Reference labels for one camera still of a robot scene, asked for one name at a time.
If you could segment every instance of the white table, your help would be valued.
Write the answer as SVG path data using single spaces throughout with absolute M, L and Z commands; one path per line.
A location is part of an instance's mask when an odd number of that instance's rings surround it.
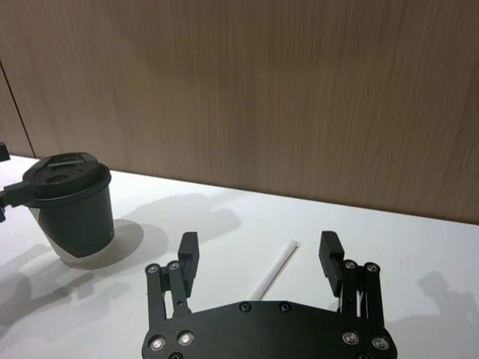
M 0 186 L 33 163 L 1 163 Z M 382 267 L 400 358 L 479 355 L 478 226 L 115 171 L 110 191 L 117 237 L 139 246 L 102 269 L 66 266 L 26 208 L 5 213 L 0 358 L 140 358 L 144 267 L 176 258 L 186 231 L 200 238 L 193 311 L 249 297 L 291 239 L 301 245 L 265 299 L 334 309 L 317 257 L 322 230 L 338 233 L 347 257 Z

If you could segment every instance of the bolt head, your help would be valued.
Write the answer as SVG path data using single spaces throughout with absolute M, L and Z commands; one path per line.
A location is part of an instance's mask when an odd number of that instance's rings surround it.
M 151 341 L 150 349 L 157 352 L 165 347 L 166 341 L 164 338 L 158 337 Z
M 366 269 L 368 271 L 379 271 L 379 267 L 377 265 L 375 265 L 374 263 L 369 263 L 367 266 L 366 266 Z
M 279 310 L 281 312 L 289 312 L 291 310 L 291 304 L 289 304 L 287 301 L 282 301 L 279 304 Z
M 148 267 L 148 273 L 155 273 L 158 271 L 158 266 L 155 266 L 154 264 Z
M 251 310 L 251 304 L 249 304 L 247 301 L 242 301 L 239 303 L 239 310 L 241 310 L 243 313 L 247 313 Z
M 178 344 L 180 344 L 181 346 L 189 346 L 194 338 L 195 337 L 193 337 L 193 333 L 185 331 L 178 337 Z
M 382 337 L 374 337 L 373 338 L 373 346 L 376 349 L 379 350 L 388 350 L 389 349 L 389 343 L 386 339 Z
M 359 337 L 352 331 L 347 331 L 343 334 L 343 341 L 349 346 L 355 346 L 359 343 Z
M 356 264 L 352 260 L 347 260 L 344 262 L 344 266 L 348 269 L 356 268 Z
M 168 268 L 170 268 L 172 271 L 174 271 L 175 269 L 178 269 L 179 267 L 180 265 L 178 264 L 178 262 L 173 262 L 168 266 Z

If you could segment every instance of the wooden wall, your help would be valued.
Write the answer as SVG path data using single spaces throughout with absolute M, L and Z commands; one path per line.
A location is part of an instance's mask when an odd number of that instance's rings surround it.
M 0 0 L 38 156 L 479 223 L 479 1 Z

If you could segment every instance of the brown wood grain wall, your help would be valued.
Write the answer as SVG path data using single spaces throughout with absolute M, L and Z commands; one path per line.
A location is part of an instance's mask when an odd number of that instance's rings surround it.
M 0 141 L 7 144 L 12 154 L 33 156 L 2 71 L 0 71 Z
M 0 0 L 39 156 L 479 223 L 479 1 Z

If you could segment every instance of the cup lid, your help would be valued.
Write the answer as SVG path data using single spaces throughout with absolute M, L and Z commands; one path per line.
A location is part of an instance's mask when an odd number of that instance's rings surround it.
M 37 199 L 83 191 L 103 178 L 103 167 L 90 153 L 62 153 L 41 159 L 23 174 Z

